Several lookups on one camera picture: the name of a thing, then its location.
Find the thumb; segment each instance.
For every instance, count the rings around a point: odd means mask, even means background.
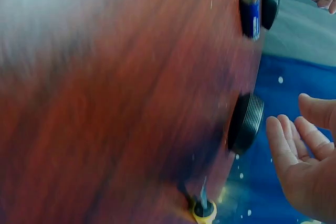
[[[329,129],[333,113],[336,111],[336,100],[317,99],[301,94],[299,108],[303,117],[309,122],[317,127]]]

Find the reddish-brown wood surface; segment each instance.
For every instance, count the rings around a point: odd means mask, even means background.
[[[237,0],[0,0],[0,222],[188,223],[261,42]]]

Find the wood grain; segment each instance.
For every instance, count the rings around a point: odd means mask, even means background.
[[[262,39],[238,0],[0,0],[0,222],[188,223]]]

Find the wooden board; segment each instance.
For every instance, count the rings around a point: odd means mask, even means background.
[[[0,20],[1,223],[188,223],[177,185],[204,176],[216,200],[262,47],[238,0],[0,0]]]

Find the black plastic cap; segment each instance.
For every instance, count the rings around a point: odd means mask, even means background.
[[[207,209],[204,209],[202,207],[201,202],[197,201],[194,212],[197,216],[204,218],[204,217],[209,217],[214,212],[214,210],[215,210],[215,207],[210,201],[207,201]]]
[[[280,0],[261,0],[261,25],[271,29],[279,12]]]
[[[244,154],[254,142],[264,118],[264,102],[249,93],[238,98],[228,131],[228,148]]]

